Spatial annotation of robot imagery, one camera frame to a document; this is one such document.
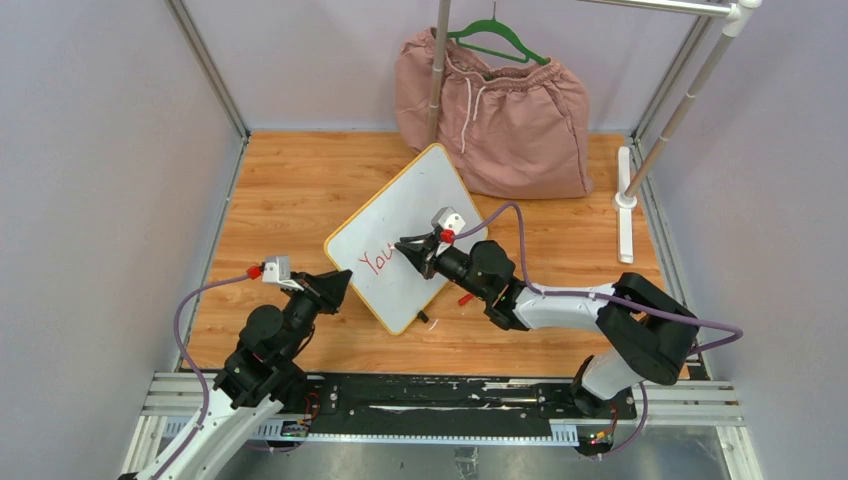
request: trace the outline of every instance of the white wall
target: white wall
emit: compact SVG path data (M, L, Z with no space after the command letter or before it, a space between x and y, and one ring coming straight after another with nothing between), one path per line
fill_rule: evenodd
M116 478L239 141L165 2L0 2L3 478Z
M848 7L800 5L765 0L653 175L694 311L746 332L709 361L770 480L848 468Z
M394 61L406 38L435 25L438 3L186 1L250 128L305 130L396 129ZM491 13L491 0L454 1L451 29ZM583 80L594 130L636 126L692 22L575 0L501 0L497 18Z

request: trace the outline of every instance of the whiteboard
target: whiteboard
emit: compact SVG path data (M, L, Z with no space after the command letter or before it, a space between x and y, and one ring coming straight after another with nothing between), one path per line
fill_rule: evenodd
M339 270L353 272L350 285L386 329L403 332L447 279L424 280L400 252L389 248L400 237L428 233L441 207L453 207L466 230L482 222L444 147L433 144L363 205L324 242L324 253ZM458 240L468 251L485 240L487 229Z

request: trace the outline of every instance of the wooden table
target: wooden table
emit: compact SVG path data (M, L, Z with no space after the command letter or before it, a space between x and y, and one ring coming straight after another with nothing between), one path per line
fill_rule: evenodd
M595 191L589 197L519 202L533 281L580 287L635 271L661 283L639 209L633 220L636 263L625 266L617 260L612 196L620 145L618 135L591 137L589 173ZM255 133L209 281L241 275L274 254L289 255L297 271L332 270L324 240L413 158L397 133ZM474 201L484 216L504 202L480 195ZM514 213L504 213L489 231L489 238L518 263ZM318 317L315 338L297 363L313 371L573 376L587 356L609 347L600 334L579 330L502 331L482 314L482 302L458 306L463 295L449 285L425 310L430 323L416 321L393 336L349 289L339 314ZM201 367L222 366L248 314L266 303L282 307L287 299L259 281L209 291L199 307L190 354Z

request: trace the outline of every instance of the clothes hanger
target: clothes hanger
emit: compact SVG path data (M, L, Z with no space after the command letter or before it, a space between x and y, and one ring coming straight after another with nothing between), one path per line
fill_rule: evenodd
M470 48L472 50L477 50L478 52L488 53L489 55L494 55L496 57L506 58L507 60L513 60L516 62L527 63L530 60L535 61L539 65L546 65L548 60L546 58L537 55L535 52L525 47L521 40L518 39L518 35L512 31L511 28L507 27L503 23L497 21L495 19L495 14L497 13L498 2L494 2L494 6L492 8L492 18L486 20L477 20L472 24L465 27L465 29L460 30L458 32L448 32L448 38L452 38L456 41L457 45L461 45L465 48ZM524 54L524 58L516 57L514 55L510 55L508 53L498 52L496 50L490 50L485 47L478 47L477 45L470 45L464 42L461 42L460 39L465 37L470 37L475 33L494 33L499 37L504 38L506 41L510 43L516 50L520 53Z

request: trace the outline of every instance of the white drawstring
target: white drawstring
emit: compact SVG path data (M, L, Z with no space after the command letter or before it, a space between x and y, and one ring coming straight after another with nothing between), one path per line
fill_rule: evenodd
M468 77L465 77L465 85L468 87L468 107L465 109L465 123L462 125L462 151L461 153L465 153L465 129L468 128L468 121L473 120L477 121L477 107L480 106L480 94L483 93L483 90L486 87L482 87L477 91L477 98L474 100L474 116L471 116L471 80Z

